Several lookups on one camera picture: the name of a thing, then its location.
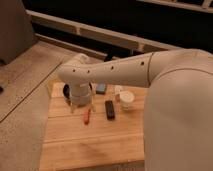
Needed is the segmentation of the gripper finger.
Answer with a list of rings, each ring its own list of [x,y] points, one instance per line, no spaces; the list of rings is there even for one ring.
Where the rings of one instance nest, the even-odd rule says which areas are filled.
[[[96,112],[96,107],[95,107],[95,104],[93,102],[91,102],[90,108],[91,108],[92,112]]]
[[[72,102],[70,102],[70,112],[73,113],[74,112],[74,105]]]

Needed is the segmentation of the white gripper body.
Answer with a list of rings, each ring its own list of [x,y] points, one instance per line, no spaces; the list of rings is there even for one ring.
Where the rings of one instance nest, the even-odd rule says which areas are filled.
[[[71,84],[70,101],[77,106],[84,106],[91,102],[91,90],[88,83],[86,84]]]

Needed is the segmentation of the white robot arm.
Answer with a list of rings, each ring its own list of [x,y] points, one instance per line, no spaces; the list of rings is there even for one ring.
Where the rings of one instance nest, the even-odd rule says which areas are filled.
[[[213,54],[200,49],[151,52],[90,64],[78,54],[59,78],[76,101],[90,83],[146,87],[146,171],[213,171]]]

